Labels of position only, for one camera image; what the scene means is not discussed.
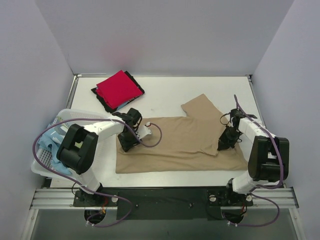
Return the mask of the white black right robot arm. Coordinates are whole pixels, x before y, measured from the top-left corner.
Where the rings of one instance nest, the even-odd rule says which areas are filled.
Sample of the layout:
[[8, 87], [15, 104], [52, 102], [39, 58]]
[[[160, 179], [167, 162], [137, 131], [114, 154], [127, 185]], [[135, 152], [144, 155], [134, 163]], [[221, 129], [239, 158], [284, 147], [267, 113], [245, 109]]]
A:
[[229, 189], [223, 192], [223, 199], [229, 205], [236, 204], [242, 195], [258, 188], [276, 189], [289, 175], [290, 142], [266, 129], [253, 114], [246, 114], [240, 108], [229, 113], [228, 123], [218, 140], [218, 151], [233, 149], [246, 136], [252, 143], [247, 171], [229, 181]]

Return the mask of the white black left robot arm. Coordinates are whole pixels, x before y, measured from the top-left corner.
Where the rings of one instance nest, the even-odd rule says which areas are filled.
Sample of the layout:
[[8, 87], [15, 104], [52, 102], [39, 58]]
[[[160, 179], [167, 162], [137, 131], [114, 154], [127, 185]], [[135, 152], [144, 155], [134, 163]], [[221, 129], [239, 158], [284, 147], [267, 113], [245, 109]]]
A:
[[99, 141], [118, 136], [120, 146], [127, 152], [140, 144], [136, 133], [142, 121], [141, 113], [130, 108], [127, 113], [115, 112], [105, 121], [84, 126], [72, 124], [57, 151], [56, 157], [67, 168], [86, 192], [85, 200], [91, 206], [98, 206], [103, 200], [102, 184], [97, 180], [92, 164]]

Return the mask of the beige t shirt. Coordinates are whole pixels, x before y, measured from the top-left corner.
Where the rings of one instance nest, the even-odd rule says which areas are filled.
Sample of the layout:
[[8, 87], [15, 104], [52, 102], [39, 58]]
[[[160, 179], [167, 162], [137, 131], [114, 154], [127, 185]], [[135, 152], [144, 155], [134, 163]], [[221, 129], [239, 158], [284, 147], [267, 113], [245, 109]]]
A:
[[240, 146], [218, 150], [225, 127], [222, 113], [205, 94], [181, 105], [185, 116], [144, 118], [152, 134], [124, 152], [116, 144], [117, 174], [167, 171], [245, 171], [248, 163]]

